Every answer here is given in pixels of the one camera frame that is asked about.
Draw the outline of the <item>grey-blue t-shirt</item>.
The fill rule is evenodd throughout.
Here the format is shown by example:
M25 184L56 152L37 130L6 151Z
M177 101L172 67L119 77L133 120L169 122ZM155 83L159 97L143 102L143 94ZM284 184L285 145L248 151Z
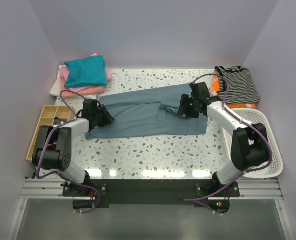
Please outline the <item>grey-blue t-shirt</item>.
M190 94L188 84L130 91L100 97L115 119L85 134L87 140L136 138L158 135L194 136L207 132L208 118L178 116L181 96Z

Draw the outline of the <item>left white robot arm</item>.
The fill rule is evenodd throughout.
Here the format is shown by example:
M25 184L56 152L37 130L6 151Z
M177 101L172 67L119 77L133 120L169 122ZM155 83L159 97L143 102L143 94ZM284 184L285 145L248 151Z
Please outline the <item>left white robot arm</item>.
M81 111L73 114L71 120L39 128L32 154L37 179L58 175L78 186L90 185L89 173L73 162L72 141L96 127L112 124L115 119L106 106L96 99L85 99Z

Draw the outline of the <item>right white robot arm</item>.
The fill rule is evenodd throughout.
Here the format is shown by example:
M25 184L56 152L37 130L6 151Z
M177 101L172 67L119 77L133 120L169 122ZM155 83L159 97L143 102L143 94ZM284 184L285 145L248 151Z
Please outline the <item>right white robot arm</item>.
M191 94L181 96L178 115L197 119L200 114L217 121L232 137L230 161L212 175L212 197L246 173L267 168L273 159L265 125L254 124L234 113L218 96L210 96L204 82L191 83Z

